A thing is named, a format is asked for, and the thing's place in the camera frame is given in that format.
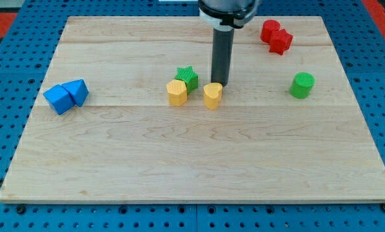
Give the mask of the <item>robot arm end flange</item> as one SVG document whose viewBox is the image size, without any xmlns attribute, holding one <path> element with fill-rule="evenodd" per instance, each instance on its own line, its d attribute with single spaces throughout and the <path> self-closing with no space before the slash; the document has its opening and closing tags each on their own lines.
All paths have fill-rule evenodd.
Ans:
<svg viewBox="0 0 385 232">
<path fill-rule="evenodd" d="M 214 29 L 241 29 L 258 11 L 262 0 L 198 0 L 199 15 Z"/>
</svg>

